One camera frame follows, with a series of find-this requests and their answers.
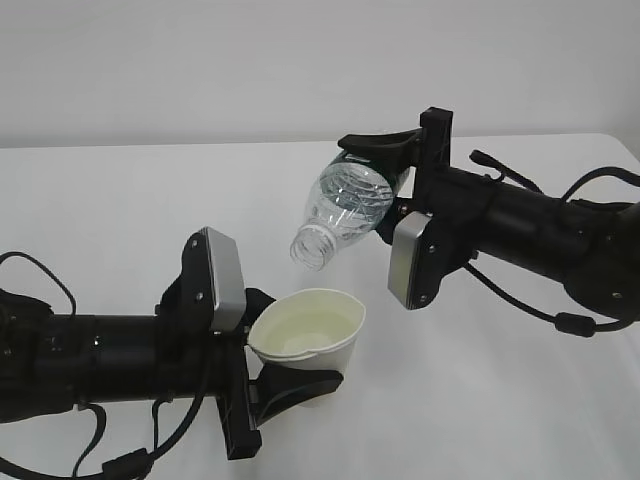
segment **wire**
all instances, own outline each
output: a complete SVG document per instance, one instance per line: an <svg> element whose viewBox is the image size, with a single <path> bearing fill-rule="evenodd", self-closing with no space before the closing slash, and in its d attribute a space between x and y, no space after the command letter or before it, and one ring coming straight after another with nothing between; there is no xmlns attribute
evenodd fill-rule
<svg viewBox="0 0 640 480"><path fill-rule="evenodd" d="M84 407L87 410L91 410L95 414L96 431L93 434L93 438L89 442L89 445L87 445L87 448L85 448L84 451L80 454L80 457L78 457L78 461L73 466L71 478L78 478L78 469L80 468L80 464L85 458L87 458L87 455L89 455L93 451L93 449L98 446L98 443L100 443L100 440L102 440L104 431L107 428L107 412L104 411L104 408L93 403L87 403L86 405L84 405Z"/></svg>
<svg viewBox="0 0 640 480"><path fill-rule="evenodd" d="M69 317L69 321L73 321L76 318L76 299L73 297L72 293L69 291L66 285L62 283L60 279L56 277L55 274L51 270L49 270L49 268L47 268L46 265L44 265L42 262L40 262L36 258L29 255L28 253L24 253L24 252L3 253L2 255L0 255L0 265L2 265L5 260L13 257L19 257L19 258L24 258L26 260L29 260L36 267L42 270L51 280L53 280L55 284L58 285L58 287L60 287L60 289L64 292L64 294L69 299L69 303L71 304L71 316Z"/></svg>
<svg viewBox="0 0 640 480"><path fill-rule="evenodd" d="M526 303L521 302L517 298L509 295L507 292L505 292L502 288L500 288L498 285L493 283L487 276L485 276L482 272L480 272L473 265L470 265L470 264L467 263L464 266L464 269L467 272L469 272L471 275L476 277L480 282L482 282L493 293L498 295L503 300L509 302L514 307L519 308L523 312L526 312L529 315L533 315L534 317L539 318L540 320L544 320L545 322L550 322L550 323L555 324L555 317L549 315L548 313L544 313L544 312L538 310L537 308L532 307L531 305L527 305Z"/></svg>
<svg viewBox="0 0 640 480"><path fill-rule="evenodd" d="M633 185L634 187L640 187L640 176L635 173L631 173L629 170L625 170L620 167L601 167L596 168L595 170L591 170L589 173L584 174L580 177L569 189L565 192L565 194L560 197L558 205L561 207L567 200L571 198L571 196L576 193L583 185L589 183L591 180L595 180L600 177L615 177L618 180L622 180L629 185Z"/></svg>
<svg viewBox="0 0 640 480"><path fill-rule="evenodd" d="M49 268L47 268L43 263L41 263L39 260L35 259L34 257L32 257L31 255L28 255L26 253L23 252L7 252L4 253L2 255L0 255L0 265L7 259L12 258L12 257L20 257L20 258L24 258L26 260L29 260L31 263L33 263L34 265L36 265L38 268L40 268L40 270L42 270L49 278L51 278L51 280L53 280L56 285L58 285L62 291L65 293L65 295L67 296L67 298L69 299L69 302L71 303L71 316L69 318L70 321L73 321L76 317L76 300L73 297L73 295L71 294L71 292L69 291L69 289L58 279L58 277L56 277L53 272L51 270L49 270ZM189 409L187 410L187 413L185 414L184 418L182 419L182 422L180 422L180 425L178 425L178 427L176 428L176 430L171 434L171 436L169 438L167 438L167 440L165 440L165 442L160 445L158 448L155 448L155 445L157 443L157 435L156 435L156 430L157 430L157 424L156 426L154 426L154 450L151 453L147 453L147 459L148 459L148 463L149 463L149 468L151 467L151 465L153 465L153 462L157 459L159 459L160 457L162 457L164 454L166 454L169 450L171 450L176 443L178 443L180 441L180 439L184 436L184 434L186 433L186 431L189 429L189 427L191 426L191 424L193 423L198 411L200 410L200 407L202 406L202 402L204 401L204 397L207 393L207 386L209 384L209 375L211 372L211 340L210 338L207 336L207 338L205 339L205 343L204 343L204 351L203 351L203 364L202 364L202 373L201 373L201 377L200 377L200 383L198 385L198 390L196 391L194 397L193 397L193 401L191 402L191 405L189 406ZM91 450L93 450L93 448L95 448L95 445L93 445L94 441L96 441L96 436L100 430L100 424L101 424L101 414L99 414L97 412L97 410L93 410L94 413L96 413L96 419L98 421L98 428L96 428L96 433L94 434L94 438L92 439L92 441L90 442L89 446L87 447L87 449L85 450L85 452L83 452L83 454L80 456L80 458L78 459L78 462L76 463L76 466L74 467L74 473L77 474L77 469L81 463L82 460L84 460L84 458L91 452ZM9 475L11 477L17 478L19 480L105 480L107 477L103 472L101 473L95 473L92 475L83 475L83 476L71 476L71 477L59 477L56 475L48 475L48 474L44 474L44 473L40 473L40 472L34 472L33 470L29 470L27 468L24 467L20 467L19 465L16 465L14 463L11 463L10 461L0 457L0 473L4 473L5 475Z"/></svg>
<svg viewBox="0 0 640 480"><path fill-rule="evenodd" d="M157 460L162 455L167 453L173 446L180 441L180 439L187 432L193 420L196 418L198 414L198 410L202 406L202 402L207 393L207 386L209 385L209 374L211 373L211 340L207 338L206 345L204 348L204 358L203 358L203 367L202 373L200 377L200 385L198 386L198 390L193 397L193 401L189 406L189 410L187 410L186 415L182 419L178 428L171 434L169 438L167 438L162 445L160 445L157 449L151 452L149 455L153 460Z"/></svg>

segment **paper cup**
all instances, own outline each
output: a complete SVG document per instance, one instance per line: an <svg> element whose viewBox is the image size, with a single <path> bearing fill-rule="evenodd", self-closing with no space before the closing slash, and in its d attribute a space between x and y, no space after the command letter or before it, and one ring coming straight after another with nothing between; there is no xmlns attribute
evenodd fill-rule
<svg viewBox="0 0 640 480"><path fill-rule="evenodd" d="M263 362L344 373L366 309L337 290L302 290L262 312L248 344Z"/></svg>

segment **cup rim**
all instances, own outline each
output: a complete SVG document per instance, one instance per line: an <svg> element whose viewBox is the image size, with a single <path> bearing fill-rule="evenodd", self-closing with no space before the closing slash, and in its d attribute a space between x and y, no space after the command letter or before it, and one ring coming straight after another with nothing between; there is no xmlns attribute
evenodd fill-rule
<svg viewBox="0 0 640 480"><path fill-rule="evenodd" d="M317 292L317 291L323 291L323 292L332 292L332 293L338 293L340 295L345 295L349 298L351 298L352 300L355 300L361 307L362 307L362 319L360 320L360 324L356 327L356 329L353 331L353 333L351 333L351 335L349 335L348 337L340 340L339 342L333 343L327 347L324 348L308 348L305 350L302 350L300 352L296 352L296 353L266 353L262 350L260 350L259 348L255 347L254 345L252 345L251 343L251 333L254 331L254 327L258 324L258 322L260 322L260 318L269 311L270 308L274 307L274 305L276 305L277 302L282 301L282 300L286 300L288 298L294 297L296 295L299 295L300 293L305 293L305 292ZM348 345L349 343L351 343L356 335L358 335L358 332L360 332L360 329L362 328L362 325L364 325L364 320L366 318L366 314L367 314L367 307L364 305L364 303L362 303L360 300L358 300L354 295L351 295L350 293L344 292L342 290L337 290L335 288L305 288L303 290L298 290L297 292L293 292L290 295L287 295L286 297L282 297L278 300L276 300L275 302L273 302L271 305L269 305L267 308L264 309L264 311L260 314L260 316L258 317L258 320L256 320L256 322L253 324L253 326L251 327L251 330L249 331L249 335L247 335L247 345L249 345L249 347L251 348L251 350L253 350L259 357L262 357L266 360L272 360L272 361L279 361L279 360L286 360L286 361L300 361L300 360L307 360L309 358L315 357L318 354L321 353L333 353L336 350L340 350L342 347L345 347L346 345Z"/></svg>

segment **white tabletop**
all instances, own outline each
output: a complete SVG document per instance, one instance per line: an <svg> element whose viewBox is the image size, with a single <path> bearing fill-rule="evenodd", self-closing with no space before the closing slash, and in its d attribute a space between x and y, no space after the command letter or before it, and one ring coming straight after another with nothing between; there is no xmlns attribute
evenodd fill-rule
<svg viewBox="0 0 640 480"><path fill-rule="evenodd" d="M640 170L603 135L458 138L560 195L597 166ZM288 246L332 142L0 150L0 250L50 266L81 313L149 314L179 271L188 236L211 225L239 245L245 281L276 297L323 286L368 308L346 380L316 409L296 407L261 428L252 460L227 462L215 402L152 471L152 479L636 479L640 471L640 326L586 340L516 311L465 272L427 309L407 312L386 289L389 248L371 234L321 273ZM614 180L584 197L637 200ZM479 267L549 311L583 311L562 287L486 255ZM0 269L0 286L68 311L28 264ZM161 410L162 438L188 400ZM151 445L149 402L108 406L105 439L81 473ZM93 434L89 413L0 426L0 455L66 475Z"/></svg>

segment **clear plastic bottle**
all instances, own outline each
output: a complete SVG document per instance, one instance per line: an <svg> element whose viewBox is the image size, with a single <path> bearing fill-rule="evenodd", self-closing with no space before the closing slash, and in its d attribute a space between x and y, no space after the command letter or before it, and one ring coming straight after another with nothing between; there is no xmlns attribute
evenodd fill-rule
<svg viewBox="0 0 640 480"><path fill-rule="evenodd" d="M380 223L400 184L398 178L388 180L378 173L372 162L340 154L311 187L291 257L313 270L322 269L338 250Z"/></svg>

